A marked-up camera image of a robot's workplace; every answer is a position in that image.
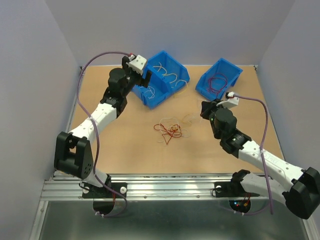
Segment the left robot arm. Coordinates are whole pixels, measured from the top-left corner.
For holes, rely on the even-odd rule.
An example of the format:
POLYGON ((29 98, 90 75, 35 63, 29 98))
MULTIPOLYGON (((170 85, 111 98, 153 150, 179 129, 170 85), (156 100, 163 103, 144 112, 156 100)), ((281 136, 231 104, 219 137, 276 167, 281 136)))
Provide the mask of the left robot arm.
POLYGON ((111 188, 111 177, 97 169, 99 156, 92 154, 91 144, 100 144, 100 132, 124 111, 133 87, 148 87, 152 72, 146 69, 147 62, 141 55, 125 55, 121 67, 109 72, 108 86, 93 113, 88 113, 79 126, 70 132, 62 131, 56 138, 54 168, 94 186, 100 197, 116 191, 111 188))

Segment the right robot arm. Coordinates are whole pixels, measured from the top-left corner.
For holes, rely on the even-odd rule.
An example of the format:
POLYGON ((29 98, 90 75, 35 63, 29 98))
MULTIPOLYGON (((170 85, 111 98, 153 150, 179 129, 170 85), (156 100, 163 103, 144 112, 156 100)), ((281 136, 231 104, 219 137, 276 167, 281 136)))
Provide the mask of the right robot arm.
POLYGON ((230 100, 203 101, 200 116, 210 122, 222 149, 262 170, 258 176, 248 170, 235 172, 230 190, 235 195, 257 194, 277 201, 301 219, 309 219, 320 205, 320 173, 313 167, 302 168, 275 156, 237 129, 237 118, 230 110, 237 105, 230 100))

